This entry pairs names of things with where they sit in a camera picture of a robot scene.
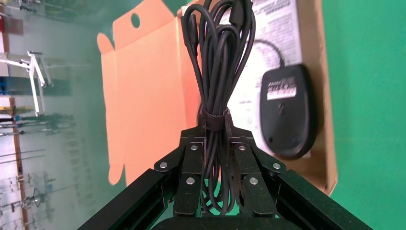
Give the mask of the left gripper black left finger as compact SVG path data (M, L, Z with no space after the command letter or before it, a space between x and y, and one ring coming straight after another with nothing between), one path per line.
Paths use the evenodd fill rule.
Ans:
M81 230L175 230L180 224L164 221L173 206L174 217L200 217L205 119L181 132L179 146L158 160L121 193L89 218Z

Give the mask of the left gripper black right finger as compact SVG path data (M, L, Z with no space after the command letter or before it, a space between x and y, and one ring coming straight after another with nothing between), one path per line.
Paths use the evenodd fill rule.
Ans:
M225 118L236 230L367 230L369 226L278 159L260 150L251 132Z

